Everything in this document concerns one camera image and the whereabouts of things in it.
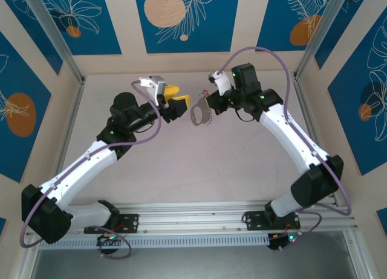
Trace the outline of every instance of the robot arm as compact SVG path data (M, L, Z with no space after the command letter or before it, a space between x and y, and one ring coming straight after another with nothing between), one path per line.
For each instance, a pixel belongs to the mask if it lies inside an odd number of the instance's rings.
M161 76L140 78L140 82L141 86L147 88L147 95L167 123L181 117L187 110L189 96L174 97L178 88L166 85ZM70 230L88 226L104 226L114 229L119 223L119 210L104 200L93 205L70 206L75 195L86 184L109 165L118 161L131 147L125 145L108 148L108 145L135 142L134 133L154 123L157 119L153 107L149 103L138 106L136 98L131 93L117 95L110 112L111 117L106 127L82 156L40 187L35 188L33 185L28 185L22 192L22 219L25 221L35 203L45 192L53 188L28 224L47 243L58 241ZM90 155L103 147L105 149L95 155ZM69 169L78 164L80 165L68 174ZM65 174L67 176L62 182L55 185L55 182Z
M319 200L335 192L337 184L328 171L317 159L321 156L334 173L340 177L343 161L339 156L330 157L327 152L319 148L290 116L289 122L294 125L300 134L313 145L311 153L304 141L291 128L284 117L282 99L272 90L262 90L257 80L254 66L244 64L232 68L235 87L231 86L225 73L212 73L209 76L211 83L218 90L207 98L209 106L216 115L228 108L243 109L257 122L261 122L289 153L300 173L291 186L291 190L270 201L265 206L265 217L270 225L282 217L302 208L308 208Z

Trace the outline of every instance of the orange circle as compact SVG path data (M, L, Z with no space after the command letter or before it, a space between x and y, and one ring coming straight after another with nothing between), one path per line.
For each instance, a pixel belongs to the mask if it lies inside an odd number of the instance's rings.
M309 43L312 33L317 27L321 16L310 16L307 20L302 20L295 25L290 33L290 42L294 46L304 46Z
M359 117L363 121L366 122L367 120L369 120L369 118L371 118L371 115L372 115L371 106L367 105L366 103L360 106L360 108L359 108Z
M180 36L180 40L187 41L188 40L188 36L183 34L183 35Z
M169 28L184 19L186 6L183 0L145 0L144 12L153 26Z
M73 38L79 38L81 35L80 30L74 26L68 26L66 28L66 32L67 32L67 34L70 35L70 37L73 37Z
M32 99L24 93L15 93L8 98L5 108L8 111L6 116L10 130L19 137L28 137L36 122L36 109Z

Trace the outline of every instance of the black cable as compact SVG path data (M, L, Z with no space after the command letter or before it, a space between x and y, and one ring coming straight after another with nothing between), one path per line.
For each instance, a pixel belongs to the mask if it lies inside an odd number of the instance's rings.
M145 133L147 130L150 130L154 124L155 124L155 122L152 122L151 125L149 126L149 128L146 128L143 131L136 131L135 133L137 133L137 134Z
M254 121L254 118L252 118L251 120L244 120L244 119L242 119L241 116L239 115L239 112L238 112L237 109L235 109L235 113L236 113L236 116L238 117L238 119L241 120L242 122L248 123L248 122Z

